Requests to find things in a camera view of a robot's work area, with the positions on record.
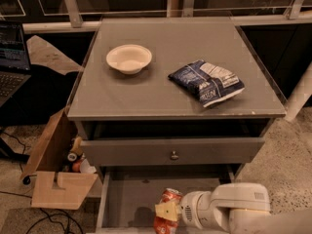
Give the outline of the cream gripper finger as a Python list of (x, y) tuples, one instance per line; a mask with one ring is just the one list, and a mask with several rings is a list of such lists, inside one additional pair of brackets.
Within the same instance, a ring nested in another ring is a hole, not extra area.
[(176, 201), (157, 204), (155, 206), (155, 214), (169, 221), (179, 221), (179, 204)]

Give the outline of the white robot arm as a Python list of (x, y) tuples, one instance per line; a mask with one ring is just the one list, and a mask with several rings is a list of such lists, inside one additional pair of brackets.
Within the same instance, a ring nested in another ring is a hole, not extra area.
[[(245, 83), (232, 71), (196, 60), (171, 73), (169, 79), (191, 93), (205, 107), (224, 102), (245, 90)], [(172, 188), (155, 206), (157, 234), (175, 234), (178, 222), (201, 230), (228, 234), (307, 234), (306, 211), (273, 216), (267, 189), (258, 183), (235, 182), (213, 191), (192, 191), (185, 195)]]

